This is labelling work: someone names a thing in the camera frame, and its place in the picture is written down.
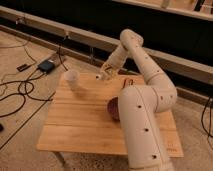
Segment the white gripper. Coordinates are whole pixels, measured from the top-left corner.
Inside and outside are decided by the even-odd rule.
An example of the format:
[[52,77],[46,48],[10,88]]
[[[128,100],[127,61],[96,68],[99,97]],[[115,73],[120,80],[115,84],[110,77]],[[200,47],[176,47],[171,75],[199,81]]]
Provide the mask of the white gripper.
[[101,66],[100,72],[101,73],[108,72],[108,78],[109,79],[114,78],[117,74],[117,72],[114,69],[120,69],[123,67],[127,59],[127,55],[128,55],[128,52],[125,50],[125,48],[121,44],[119,44],[117,48],[111,53],[111,55],[107,59],[107,63],[104,63]]

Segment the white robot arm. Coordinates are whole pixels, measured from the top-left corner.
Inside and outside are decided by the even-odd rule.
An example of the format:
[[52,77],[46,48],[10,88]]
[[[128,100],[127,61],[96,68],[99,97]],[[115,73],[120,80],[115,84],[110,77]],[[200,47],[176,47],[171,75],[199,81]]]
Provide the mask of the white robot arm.
[[161,67],[142,48],[143,38],[130,29],[120,34],[120,43],[100,69],[101,78],[113,78],[132,57],[145,85],[131,85],[118,96],[118,111],[130,171],[175,171],[155,113],[169,110],[177,90]]

